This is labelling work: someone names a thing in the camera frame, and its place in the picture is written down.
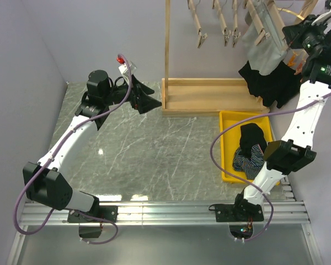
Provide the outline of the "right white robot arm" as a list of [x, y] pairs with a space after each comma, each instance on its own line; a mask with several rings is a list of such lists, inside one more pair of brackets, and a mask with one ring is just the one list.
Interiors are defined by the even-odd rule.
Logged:
[[331, 10], [319, 16], [308, 15], [282, 31], [289, 48], [303, 49], [308, 55], [302, 68], [300, 96], [287, 132], [281, 140], [268, 143], [263, 168], [253, 183], [236, 196], [232, 207], [235, 221], [262, 221], [261, 205], [274, 185], [316, 157], [313, 136], [331, 96]]

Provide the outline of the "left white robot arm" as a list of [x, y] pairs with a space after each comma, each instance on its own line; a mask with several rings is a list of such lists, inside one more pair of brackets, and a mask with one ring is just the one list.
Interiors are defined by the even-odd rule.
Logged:
[[144, 114], [162, 105], [152, 94], [153, 89], [127, 73], [113, 81], [104, 70], [91, 72], [68, 129], [44, 157], [24, 166], [27, 198], [54, 210], [74, 210], [88, 222], [105, 219], [99, 198], [74, 190], [65, 174], [83, 145], [103, 126], [111, 106], [129, 102], [134, 110]]

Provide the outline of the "striped navy underwear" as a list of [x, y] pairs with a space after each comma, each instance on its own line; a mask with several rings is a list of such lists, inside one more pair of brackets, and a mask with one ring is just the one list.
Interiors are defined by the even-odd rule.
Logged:
[[246, 158], [238, 147], [234, 153], [232, 167], [237, 172], [244, 172], [247, 180], [255, 180], [264, 165], [264, 153], [259, 145], [252, 147], [252, 155]]

